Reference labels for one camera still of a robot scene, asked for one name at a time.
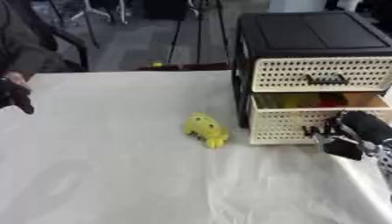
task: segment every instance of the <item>black glove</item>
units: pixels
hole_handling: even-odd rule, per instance
[[[0,109],[17,106],[26,114],[32,115],[34,107],[29,98],[31,91],[23,86],[15,84],[8,78],[0,79]]]

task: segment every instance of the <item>floor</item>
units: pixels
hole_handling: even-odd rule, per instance
[[[268,7],[268,0],[222,0],[222,2],[230,43],[234,41],[235,21],[240,14],[263,12]],[[139,67],[148,67],[152,63],[167,61],[176,22],[145,19],[140,16],[142,14],[140,13],[141,8],[143,7],[141,7],[140,1],[134,1],[132,7],[134,15],[128,17],[128,24],[112,25],[102,17],[92,15],[94,32],[100,43],[100,49],[92,44],[83,18],[77,20],[78,25],[67,20],[67,29],[85,39],[88,44],[92,71],[131,71]],[[207,13],[203,25],[201,63],[227,61],[216,10]],[[172,64],[195,63],[197,27],[196,17],[189,13],[181,29]],[[77,52],[70,45],[61,43],[60,51],[68,59],[77,60],[78,58]]]

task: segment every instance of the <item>tripod leg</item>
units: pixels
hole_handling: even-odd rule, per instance
[[[54,10],[54,13],[56,13],[57,17],[59,18],[59,24],[61,27],[64,27],[64,18],[61,16],[61,13],[59,12],[59,9],[57,9],[56,4],[54,4],[53,0],[49,0],[49,4]]]
[[[197,53],[197,59],[196,59],[196,64],[200,64],[200,59],[201,59],[201,34],[202,34],[202,31],[203,31],[203,27],[202,27],[202,25],[203,25],[203,17],[204,17],[204,10],[203,10],[203,1],[204,0],[199,0],[199,8],[198,8],[198,11],[199,11],[199,17],[198,17],[198,20],[199,20],[199,29],[198,29],[198,53]]]
[[[179,31],[181,30],[182,20],[177,22],[176,33],[174,34],[173,41],[171,42],[171,50],[169,54],[169,59],[167,60],[167,64],[170,65],[172,63],[172,57],[174,54],[174,50],[176,49],[177,40],[179,39]]]
[[[219,20],[220,20],[220,29],[222,32],[223,45],[225,47],[227,62],[229,62],[230,61],[230,54],[228,52],[228,36],[226,35],[226,26],[225,26],[225,22],[223,20],[223,5],[222,5],[221,0],[216,0],[216,4],[218,7],[218,15],[219,15]]]
[[[96,40],[95,35],[94,35],[93,28],[91,26],[91,21],[90,21],[90,17],[88,16],[88,11],[86,10],[86,8],[84,8],[83,11],[84,11],[84,18],[86,20],[86,25],[88,28],[88,33],[90,34],[91,41],[93,42],[93,45],[96,48],[100,48],[100,44],[98,44],[98,41]]]

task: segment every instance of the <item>yellow toy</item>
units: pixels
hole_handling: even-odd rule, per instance
[[[228,140],[228,131],[211,116],[203,113],[193,113],[184,124],[184,132],[196,134],[206,142],[208,148],[221,147]]]

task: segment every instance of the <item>drawer handle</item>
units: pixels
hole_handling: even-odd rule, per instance
[[[348,80],[343,77],[343,75],[336,73],[335,74],[337,78],[335,80],[333,79],[327,79],[327,78],[320,78],[320,79],[313,79],[309,74],[306,75],[306,79],[308,81],[309,85],[347,85]]]

